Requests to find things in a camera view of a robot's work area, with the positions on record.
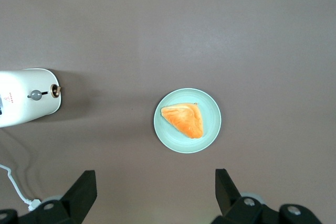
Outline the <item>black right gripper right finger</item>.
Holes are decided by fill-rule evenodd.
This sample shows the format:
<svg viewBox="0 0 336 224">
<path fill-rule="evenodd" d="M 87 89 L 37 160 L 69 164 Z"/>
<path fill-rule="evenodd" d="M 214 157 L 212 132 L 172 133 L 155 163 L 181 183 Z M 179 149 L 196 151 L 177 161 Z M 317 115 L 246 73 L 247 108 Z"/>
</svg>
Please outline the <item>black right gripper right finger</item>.
<svg viewBox="0 0 336 224">
<path fill-rule="evenodd" d="M 215 196 L 222 214 L 212 223 L 321 223 L 304 206 L 284 204 L 275 211 L 256 197 L 242 196 L 226 169 L 215 171 Z"/>
</svg>

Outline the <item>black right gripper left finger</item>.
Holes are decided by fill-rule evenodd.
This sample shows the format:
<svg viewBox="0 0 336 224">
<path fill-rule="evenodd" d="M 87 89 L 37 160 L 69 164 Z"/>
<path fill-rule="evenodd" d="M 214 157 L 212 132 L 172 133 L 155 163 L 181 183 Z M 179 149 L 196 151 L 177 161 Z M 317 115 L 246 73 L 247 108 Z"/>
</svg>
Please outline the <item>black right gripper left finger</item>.
<svg viewBox="0 0 336 224">
<path fill-rule="evenodd" d="M 96 198 L 96 173 L 86 170 L 62 197 L 51 197 L 28 214 L 2 209 L 1 223 L 82 223 Z"/>
</svg>

